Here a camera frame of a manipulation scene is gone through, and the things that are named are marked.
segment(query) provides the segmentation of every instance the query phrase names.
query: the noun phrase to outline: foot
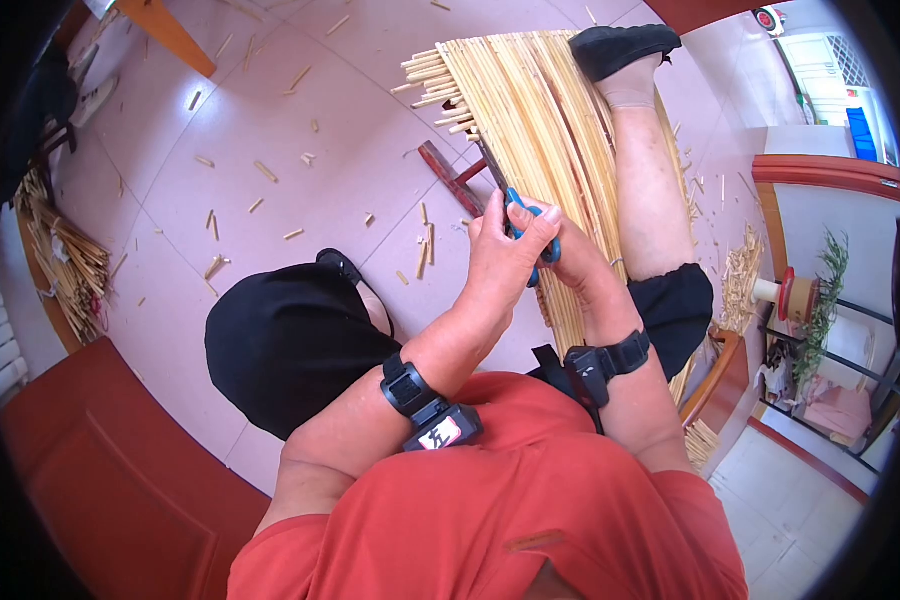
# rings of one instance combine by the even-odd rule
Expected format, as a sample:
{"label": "foot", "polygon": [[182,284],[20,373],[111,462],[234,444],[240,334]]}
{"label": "foot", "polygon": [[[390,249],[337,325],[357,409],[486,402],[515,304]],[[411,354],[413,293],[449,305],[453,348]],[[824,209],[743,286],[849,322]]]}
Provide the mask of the foot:
{"label": "foot", "polygon": [[79,129],[89,123],[93,115],[97,114],[97,111],[103,108],[110,97],[113,96],[113,92],[117,90],[118,83],[120,83],[119,77],[108,78],[92,92],[80,96],[79,104],[73,112],[71,120],[73,126]]}
{"label": "foot", "polygon": [[100,44],[93,44],[87,48],[87,51],[83,53],[83,56],[80,57],[67,73],[67,75],[70,76],[70,79],[76,84],[77,90],[84,86],[84,80],[87,78],[90,66],[93,65],[93,61],[96,59],[99,51]]}
{"label": "foot", "polygon": [[586,77],[611,108],[654,107],[654,71],[682,47],[666,25],[591,27],[570,39],[570,50]]}
{"label": "foot", "polygon": [[394,321],[390,318],[390,314],[387,313],[383,300],[364,281],[360,270],[343,252],[333,247],[324,248],[316,254],[315,262],[330,265],[347,278],[357,288],[357,292],[360,293],[360,299],[363,301],[366,314],[369,315],[370,323],[373,327],[381,333],[394,337]]}

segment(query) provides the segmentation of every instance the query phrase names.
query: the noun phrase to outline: blue scissors handle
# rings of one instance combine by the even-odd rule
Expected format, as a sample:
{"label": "blue scissors handle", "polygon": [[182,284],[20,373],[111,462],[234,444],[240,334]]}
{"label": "blue scissors handle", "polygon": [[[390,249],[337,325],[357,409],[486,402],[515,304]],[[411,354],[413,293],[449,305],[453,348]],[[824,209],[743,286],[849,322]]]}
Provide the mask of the blue scissors handle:
{"label": "blue scissors handle", "polygon": [[[530,214],[534,217],[540,217],[543,214],[543,211],[540,210],[536,206],[528,206],[523,203],[523,199],[520,198],[520,195],[516,193],[516,189],[513,187],[507,187],[506,193],[504,196],[504,210],[511,203],[516,203],[518,207],[524,210],[528,210]],[[518,229],[512,222],[509,223],[510,229],[513,231],[513,239],[520,239],[523,237],[524,232],[521,229]],[[561,259],[561,241],[558,238],[553,238],[550,244],[540,252],[540,260],[546,263],[555,263]],[[537,284],[540,283],[540,272],[537,267],[533,267],[533,273],[529,276],[529,282],[527,283],[527,287],[536,287]]]}

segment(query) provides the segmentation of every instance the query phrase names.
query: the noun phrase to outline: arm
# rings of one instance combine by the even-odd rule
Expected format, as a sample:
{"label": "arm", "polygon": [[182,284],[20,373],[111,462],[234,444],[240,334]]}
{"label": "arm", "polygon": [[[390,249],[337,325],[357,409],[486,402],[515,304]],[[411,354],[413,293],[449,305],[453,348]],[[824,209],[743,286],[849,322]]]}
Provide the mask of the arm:
{"label": "arm", "polygon": [[[453,307],[400,351],[445,399],[463,387],[514,318],[534,263],[560,227],[554,207],[519,240],[504,235],[503,194],[470,223],[470,266]],[[280,453],[276,490],[257,533],[300,515],[329,514],[358,477],[395,454],[410,437],[409,420],[380,390],[382,366],[367,374],[290,434]]]}
{"label": "arm", "polygon": [[[546,207],[531,198],[523,200]],[[526,223],[527,215],[523,214],[526,211],[515,204],[508,210],[518,227]],[[560,225],[559,238],[562,256],[558,262],[546,266],[576,293],[588,345],[618,344],[635,330],[642,331],[643,319],[630,291],[600,249],[569,219]],[[600,422],[607,437],[651,473],[695,473],[687,458],[677,407],[652,345],[646,364],[632,373],[610,379],[606,388],[610,402],[600,409]]]}

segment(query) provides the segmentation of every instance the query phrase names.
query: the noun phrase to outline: black shoe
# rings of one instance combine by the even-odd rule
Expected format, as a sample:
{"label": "black shoe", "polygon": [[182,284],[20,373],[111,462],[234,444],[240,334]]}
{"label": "black shoe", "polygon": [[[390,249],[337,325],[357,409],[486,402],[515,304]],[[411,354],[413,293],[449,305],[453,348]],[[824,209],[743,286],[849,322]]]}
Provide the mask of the black shoe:
{"label": "black shoe", "polygon": [[[360,274],[357,265],[353,264],[353,261],[347,258],[344,253],[338,249],[324,247],[324,249],[316,253],[316,260],[314,262],[335,268],[348,280],[348,282],[353,284],[353,287],[357,287],[357,284],[362,282],[363,285],[369,287],[370,291],[373,292],[371,284]],[[380,297],[380,294],[377,294],[376,292],[373,292],[373,294],[376,295],[377,298]],[[396,330],[394,329],[394,320],[390,317],[390,311],[386,311],[386,321],[390,326],[389,336],[393,338],[396,334]]]}
{"label": "black shoe", "polygon": [[670,53],[683,46],[677,32],[666,25],[591,27],[570,38],[570,51],[576,64],[594,84],[658,52],[670,63]]}

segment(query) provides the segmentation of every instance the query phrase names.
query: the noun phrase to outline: pink tile floor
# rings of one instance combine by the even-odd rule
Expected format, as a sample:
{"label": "pink tile floor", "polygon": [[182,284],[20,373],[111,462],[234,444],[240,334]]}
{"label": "pink tile floor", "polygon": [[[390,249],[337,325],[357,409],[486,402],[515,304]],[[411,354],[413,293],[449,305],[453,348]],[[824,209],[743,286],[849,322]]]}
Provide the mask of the pink tile floor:
{"label": "pink tile floor", "polygon": [[[311,261],[321,248],[334,246],[382,296],[402,339],[416,335],[463,287],[468,238],[459,226],[464,210],[417,153],[407,151],[431,139],[458,169],[474,162],[477,151],[462,136],[431,126],[437,107],[413,111],[415,94],[389,93],[402,82],[399,64],[434,42],[579,29],[589,25],[589,17],[577,0],[453,0],[446,2],[452,11],[420,0],[300,0],[273,10],[242,3],[264,21],[217,0],[167,2],[211,57],[234,34],[210,79],[156,42],[145,48],[143,32],[126,19],[113,23],[99,40],[86,90],[111,74],[120,75],[120,85],[80,132],[78,152],[60,157],[55,181],[66,215],[115,257],[129,254],[107,312],[108,335],[124,360],[193,438],[271,494],[281,442],[248,424],[207,373],[204,323],[216,298],[202,279],[211,259],[222,253],[233,261],[213,279],[223,294],[246,276]],[[589,7],[601,24],[660,22],[635,0],[589,0]],[[350,20],[326,36],[345,15]],[[87,24],[72,56],[96,27],[95,21]],[[251,36],[256,47],[266,47],[244,72]],[[800,123],[802,117],[780,57],[748,14],[694,31],[685,43],[673,53],[673,66],[657,72],[657,84],[672,123],[682,124],[678,145],[689,153],[684,161],[694,163],[688,177],[705,177],[706,193],[695,198],[703,212],[694,225],[700,263],[721,271],[727,249],[741,245],[746,222],[766,231],[737,173],[753,186],[750,164],[762,151],[766,127]],[[282,96],[304,66],[312,70],[297,93]],[[311,119],[319,132],[312,131]],[[300,160],[304,152],[316,155],[312,167]],[[279,182],[265,178],[254,161],[266,164]],[[122,197],[118,178],[124,181]],[[484,196],[492,190],[486,174],[472,186]],[[263,204],[249,214],[261,197]],[[436,225],[436,264],[424,280],[404,286],[395,271],[415,270],[417,236],[423,233],[420,202]],[[211,209],[219,242],[204,229]],[[367,212],[376,217],[369,227]],[[300,228],[306,233],[283,240]],[[769,258],[765,262],[769,273]],[[719,314],[720,281],[712,280]],[[146,301],[138,307],[141,298]],[[761,346],[758,336],[747,337],[753,368]],[[482,367],[528,371],[535,366],[530,348],[552,339],[528,291]],[[698,362],[696,380],[707,370],[706,361]]]}

